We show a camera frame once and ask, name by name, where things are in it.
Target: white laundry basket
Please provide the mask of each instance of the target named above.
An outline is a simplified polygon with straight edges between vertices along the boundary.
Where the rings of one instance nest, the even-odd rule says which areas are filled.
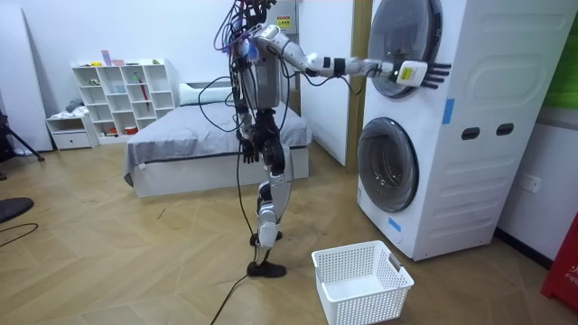
[[[317,293],[330,325],[399,317],[414,279],[387,246],[372,241],[312,253]]]

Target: herringbone floor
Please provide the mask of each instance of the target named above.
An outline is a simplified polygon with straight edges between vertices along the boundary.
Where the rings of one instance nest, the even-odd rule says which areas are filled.
[[[41,226],[0,249],[0,324],[209,324],[252,258],[236,190],[137,199],[120,174],[123,149],[0,165],[9,178],[0,182],[0,199],[36,203],[0,229]],[[272,254],[288,275],[245,280],[218,324],[323,324],[310,253],[373,239],[387,244],[357,207],[356,177],[317,145],[311,161],[312,177],[296,182],[285,237]],[[252,211],[256,186],[243,193]],[[0,234],[0,243],[23,231]],[[415,286],[402,317],[387,324],[578,323],[539,294],[545,270],[497,239],[417,264],[395,252]]]

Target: basket handle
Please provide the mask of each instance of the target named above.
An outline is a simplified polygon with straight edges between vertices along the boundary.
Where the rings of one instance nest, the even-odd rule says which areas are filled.
[[[399,263],[399,260],[397,260],[397,258],[393,255],[393,253],[389,253],[389,262],[391,262],[391,264],[394,265],[395,269],[398,272],[401,271],[402,267],[404,267],[401,263]]]
[[[323,280],[322,272],[319,271],[319,267],[315,267],[315,273],[317,274],[317,278],[319,279],[319,282],[324,283],[325,280]]]

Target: round glass door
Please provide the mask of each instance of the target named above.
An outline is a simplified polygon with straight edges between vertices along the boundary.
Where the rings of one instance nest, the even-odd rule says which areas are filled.
[[[359,177],[371,201],[385,212],[401,211],[417,191],[418,166],[406,131],[382,117],[369,122],[361,133]]]
[[[439,0],[382,0],[371,24],[368,56],[394,63],[429,62],[435,59],[441,34]],[[401,98],[415,90],[386,77],[372,81],[378,92],[389,98]]]

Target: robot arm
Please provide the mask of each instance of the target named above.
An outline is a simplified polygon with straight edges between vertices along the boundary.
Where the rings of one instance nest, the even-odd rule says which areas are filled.
[[[277,55],[310,77],[331,78],[344,75],[386,77],[407,87],[437,88],[436,84],[443,82],[441,77],[448,76],[448,69],[451,67],[414,60],[394,64],[372,59],[322,57],[317,53],[305,55],[301,47],[281,32],[277,25],[259,29],[251,39],[260,51],[269,51]]]

